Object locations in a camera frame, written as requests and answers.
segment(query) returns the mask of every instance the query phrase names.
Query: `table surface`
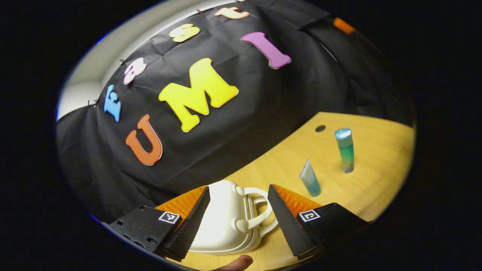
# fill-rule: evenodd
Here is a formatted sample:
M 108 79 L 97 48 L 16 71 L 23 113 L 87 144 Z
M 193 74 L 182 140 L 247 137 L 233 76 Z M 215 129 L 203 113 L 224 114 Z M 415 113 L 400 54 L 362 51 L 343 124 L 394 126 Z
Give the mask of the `table surface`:
M 320 125 L 326 128 L 316 132 Z M 351 128 L 353 134 L 355 167 L 351 173 L 344 173 L 341 168 L 334 136 L 335 130 L 344 127 Z M 412 127 L 397 122 L 319 112 L 281 143 L 224 179 L 265 191 L 274 183 L 321 205 L 339 203 L 369 221 L 383 212 L 402 186 L 411 166 L 414 136 Z M 307 158 L 320 183 L 321 194 L 317 197 L 310 196 L 299 178 Z M 273 219 L 271 214 L 262 225 Z M 209 271 L 227 265 L 241 254 L 254 259 L 248 271 L 272 270 L 299 262 L 277 226 L 252 251 L 231 255 L 188 252 L 180 264 Z

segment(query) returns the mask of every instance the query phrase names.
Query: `black fabric backdrop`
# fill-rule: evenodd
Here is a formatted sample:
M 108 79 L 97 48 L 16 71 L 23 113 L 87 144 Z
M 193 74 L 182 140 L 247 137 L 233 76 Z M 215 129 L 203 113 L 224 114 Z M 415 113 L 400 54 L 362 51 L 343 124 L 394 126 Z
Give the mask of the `black fabric backdrop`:
M 232 6 L 251 15 L 239 20 L 214 16 L 217 9 Z M 319 111 L 412 125 L 408 99 L 380 52 L 360 33 L 346 35 L 332 22 L 327 12 L 302 1 L 250 0 L 216 7 L 158 33 L 120 63 L 98 106 L 58 121 L 58 153 L 70 185 L 96 218 L 110 223 L 136 205 L 157 206 L 228 176 Z M 169 32 L 186 23 L 201 32 L 182 43 L 172 41 Z M 255 31 L 264 32 L 292 62 L 271 69 L 257 48 L 240 40 Z M 146 70 L 124 85 L 125 69 L 139 57 Z M 210 107 L 207 116 L 191 111 L 201 121 L 184 133 L 158 95 L 170 83 L 189 87 L 190 66 L 206 57 L 240 92 L 222 107 Z M 111 84 L 122 104 L 119 122 L 103 111 Z M 163 147 L 153 166 L 141 164 L 125 144 L 145 114 Z M 137 138 L 147 152 L 152 149 L 143 132 Z

